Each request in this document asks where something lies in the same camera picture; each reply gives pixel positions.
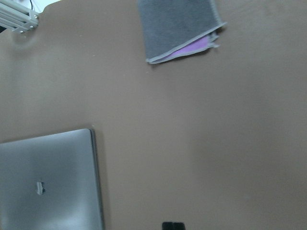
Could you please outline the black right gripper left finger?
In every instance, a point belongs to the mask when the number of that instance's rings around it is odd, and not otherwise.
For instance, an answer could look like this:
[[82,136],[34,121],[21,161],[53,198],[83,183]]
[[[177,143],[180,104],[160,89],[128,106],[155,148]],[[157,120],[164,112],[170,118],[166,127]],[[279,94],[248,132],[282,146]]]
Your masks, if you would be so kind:
[[162,230],[173,230],[173,222],[163,222]]

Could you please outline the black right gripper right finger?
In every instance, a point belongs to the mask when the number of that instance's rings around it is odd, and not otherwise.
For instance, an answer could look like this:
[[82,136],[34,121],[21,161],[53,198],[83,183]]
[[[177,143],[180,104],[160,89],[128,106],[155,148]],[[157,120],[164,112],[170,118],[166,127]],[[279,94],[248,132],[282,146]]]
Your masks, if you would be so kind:
[[183,222],[173,222],[173,230],[185,230],[185,224]]

